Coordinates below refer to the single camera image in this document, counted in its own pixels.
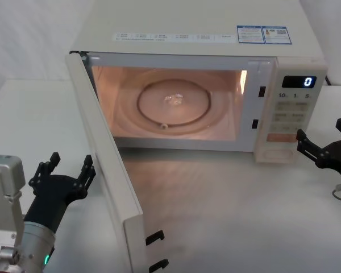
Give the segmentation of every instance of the open microwave door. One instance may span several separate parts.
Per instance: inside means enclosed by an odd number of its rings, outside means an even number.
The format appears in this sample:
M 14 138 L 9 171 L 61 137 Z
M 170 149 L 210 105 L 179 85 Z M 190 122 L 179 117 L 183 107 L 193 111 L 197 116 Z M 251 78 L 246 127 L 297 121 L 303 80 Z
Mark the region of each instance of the open microwave door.
M 77 53 L 66 56 L 66 64 L 127 272 L 147 272 L 142 208 L 108 129 L 81 56 Z

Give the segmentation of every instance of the green led light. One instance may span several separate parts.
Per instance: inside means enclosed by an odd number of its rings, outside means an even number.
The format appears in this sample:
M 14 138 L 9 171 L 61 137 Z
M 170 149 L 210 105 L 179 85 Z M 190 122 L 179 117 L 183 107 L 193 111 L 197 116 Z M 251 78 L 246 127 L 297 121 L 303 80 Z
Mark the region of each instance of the green led light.
M 47 263 L 48 263 L 48 261 L 49 261 L 49 255 L 47 255 L 47 256 L 45 256 L 45 259 L 44 259 L 44 265 L 46 265 Z

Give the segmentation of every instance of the microwave oven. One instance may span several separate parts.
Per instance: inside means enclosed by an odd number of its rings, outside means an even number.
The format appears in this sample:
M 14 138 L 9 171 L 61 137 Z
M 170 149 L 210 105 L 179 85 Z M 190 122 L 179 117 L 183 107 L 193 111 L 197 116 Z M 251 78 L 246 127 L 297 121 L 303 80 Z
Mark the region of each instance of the microwave oven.
M 66 63 L 129 272 L 144 220 L 118 147 L 291 163 L 327 71 L 298 0 L 97 0 Z

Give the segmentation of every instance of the control button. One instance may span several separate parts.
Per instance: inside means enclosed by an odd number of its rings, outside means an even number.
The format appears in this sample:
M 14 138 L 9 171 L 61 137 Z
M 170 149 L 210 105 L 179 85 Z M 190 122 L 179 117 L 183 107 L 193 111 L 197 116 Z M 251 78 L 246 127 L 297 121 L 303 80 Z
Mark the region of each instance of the control button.
M 294 103 L 293 110 L 294 111 L 301 111 L 301 112 L 307 112 L 309 108 L 308 102 L 296 102 Z
M 297 131 L 298 131 L 299 129 L 302 129 L 302 127 L 303 127 L 303 124 L 302 124 L 302 123 L 293 124 L 293 125 L 291 125 L 291 127 L 290 127 L 290 132 L 291 132 L 291 133 L 297 133 Z
M 296 134 L 268 134 L 267 142 L 296 142 Z
M 289 121 L 291 122 L 303 122 L 305 121 L 306 114 L 305 113 L 291 113 Z
M 279 132 L 281 133 L 293 133 L 293 126 L 291 124 L 280 124 Z
M 292 156 L 291 150 L 269 150 L 263 153 L 263 157 L 267 159 L 289 159 Z
M 292 107 L 292 103 L 289 101 L 278 102 L 276 110 L 277 111 L 289 111 Z
M 290 118 L 289 118 L 289 114 L 287 113 L 275 113 L 274 116 L 273 116 L 273 121 L 289 121 Z
M 271 132 L 271 133 L 279 132 L 279 125 L 272 123 L 271 127 L 269 128 L 269 132 Z
M 293 123 L 277 123 L 273 122 L 269 128 L 269 132 L 271 133 L 284 133 L 284 134 L 292 134 L 296 133 L 298 129 L 301 128 L 300 124 Z

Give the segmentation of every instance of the white table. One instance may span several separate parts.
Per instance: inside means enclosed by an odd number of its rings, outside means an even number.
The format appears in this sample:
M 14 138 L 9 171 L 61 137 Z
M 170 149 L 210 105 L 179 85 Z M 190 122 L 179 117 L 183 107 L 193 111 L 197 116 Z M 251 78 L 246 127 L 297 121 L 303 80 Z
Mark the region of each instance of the white table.
M 328 111 L 332 100 L 338 101 L 339 107 Z M 340 117 L 341 87 L 324 87 L 308 136 L 321 146 L 340 139 L 341 134 L 334 129 Z M 20 156 L 28 181 L 38 163 L 48 160 L 53 151 L 62 158 L 56 172 L 73 176 L 79 173 L 89 152 L 71 84 L 8 81 L 0 91 L 0 154 Z M 230 180 L 234 192 L 227 219 L 232 223 L 227 230 L 230 236 L 217 240 L 220 245 L 230 242 L 230 252 L 225 255 L 233 267 L 204 267 L 197 272 L 341 273 L 341 202 L 331 195 L 335 184 L 341 183 L 338 173 L 320 170 L 302 156 L 296 164 L 283 166 L 256 165 L 248 153 L 143 150 L 140 155 L 126 151 L 123 157 L 140 203 L 148 194 L 139 187 L 148 180 L 144 170 L 163 175 L 166 172 L 154 170 L 178 164 L 184 171 L 190 166 L 193 173 L 188 177 L 199 180 L 204 175 L 202 185 L 206 189 L 212 187 L 205 179 L 212 183 L 215 173 L 223 171 L 225 181 Z M 174 171 L 165 177 L 168 184 L 172 176 L 177 176 Z M 21 199 L 23 212 L 33 197 L 26 185 Z M 154 213 L 151 204 L 152 200 L 144 204 L 146 220 L 151 220 Z M 199 239 L 207 246 L 214 243 L 213 238 L 210 234 Z M 207 255 L 207 249 L 200 251 Z M 179 258 L 194 261 L 186 255 Z M 96 181 L 86 199 L 69 206 L 46 272 L 123 272 L 111 220 Z

